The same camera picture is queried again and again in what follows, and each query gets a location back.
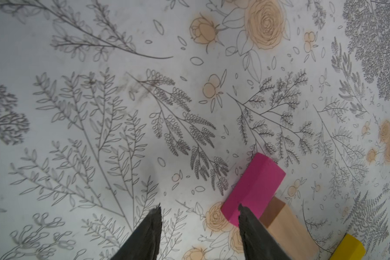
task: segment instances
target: printed fabric surface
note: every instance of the printed fabric surface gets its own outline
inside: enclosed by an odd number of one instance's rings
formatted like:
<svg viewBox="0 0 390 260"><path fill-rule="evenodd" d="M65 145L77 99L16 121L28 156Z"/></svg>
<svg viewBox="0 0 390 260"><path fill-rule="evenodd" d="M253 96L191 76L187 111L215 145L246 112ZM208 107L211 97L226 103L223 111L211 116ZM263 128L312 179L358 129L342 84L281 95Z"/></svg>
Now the printed fabric surface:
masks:
<svg viewBox="0 0 390 260"><path fill-rule="evenodd" d="M243 260L256 153L331 257L390 260L390 0L0 0L0 260Z"/></svg>

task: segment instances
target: pink block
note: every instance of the pink block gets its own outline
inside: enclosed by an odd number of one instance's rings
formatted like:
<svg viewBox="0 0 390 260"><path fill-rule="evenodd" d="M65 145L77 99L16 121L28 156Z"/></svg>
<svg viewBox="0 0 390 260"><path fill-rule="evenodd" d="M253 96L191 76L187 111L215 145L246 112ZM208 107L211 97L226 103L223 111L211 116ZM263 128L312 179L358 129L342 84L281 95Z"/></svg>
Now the pink block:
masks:
<svg viewBox="0 0 390 260"><path fill-rule="evenodd" d="M256 153L221 208L226 219L234 226L238 226L240 203L260 218L285 175L286 173L272 159Z"/></svg>

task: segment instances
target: leaf drawing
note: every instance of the leaf drawing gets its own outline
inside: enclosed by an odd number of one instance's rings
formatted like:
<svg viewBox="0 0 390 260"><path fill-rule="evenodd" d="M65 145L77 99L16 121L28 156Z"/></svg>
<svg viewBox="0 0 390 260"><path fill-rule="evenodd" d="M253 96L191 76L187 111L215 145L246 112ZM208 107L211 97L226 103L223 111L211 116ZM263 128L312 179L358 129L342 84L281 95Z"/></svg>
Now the leaf drawing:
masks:
<svg viewBox="0 0 390 260"><path fill-rule="evenodd" d="M160 35L163 35L165 33L165 29L159 21L153 20L153 24L155 25L155 28Z"/></svg>
<svg viewBox="0 0 390 260"><path fill-rule="evenodd" d="M380 244L388 237L388 219L386 209L382 210L385 201L380 202L382 194L375 198L367 198L368 191L364 196L361 192L354 198L354 205L344 220L349 221L347 232L359 239L367 248L367 252Z"/></svg>

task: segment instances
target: toy block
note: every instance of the toy block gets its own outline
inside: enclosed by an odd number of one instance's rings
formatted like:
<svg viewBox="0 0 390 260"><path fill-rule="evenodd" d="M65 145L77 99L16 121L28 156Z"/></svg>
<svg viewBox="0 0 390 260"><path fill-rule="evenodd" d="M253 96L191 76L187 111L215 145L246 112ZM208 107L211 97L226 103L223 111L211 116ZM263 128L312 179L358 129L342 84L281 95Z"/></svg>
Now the toy block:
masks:
<svg viewBox="0 0 390 260"><path fill-rule="evenodd" d="M286 173L269 157L256 153L243 176L228 196L221 211L238 226L238 206L247 206L259 218L271 201Z"/></svg>
<svg viewBox="0 0 390 260"><path fill-rule="evenodd" d="M346 234L329 260L361 260L366 254L363 244Z"/></svg>
<svg viewBox="0 0 390 260"><path fill-rule="evenodd" d="M319 248L286 203L273 197L259 220L292 260L313 260Z"/></svg>

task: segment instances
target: yellow block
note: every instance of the yellow block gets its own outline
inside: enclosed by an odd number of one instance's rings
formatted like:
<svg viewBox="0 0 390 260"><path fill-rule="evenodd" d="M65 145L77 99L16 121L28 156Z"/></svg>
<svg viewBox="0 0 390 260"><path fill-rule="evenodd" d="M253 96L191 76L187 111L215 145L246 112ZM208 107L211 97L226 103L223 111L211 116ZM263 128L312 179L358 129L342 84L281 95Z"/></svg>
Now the yellow block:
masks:
<svg viewBox="0 0 390 260"><path fill-rule="evenodd" d="M346 234L329 260L361 260L365 254L363 244L355 237Z"/></svg>

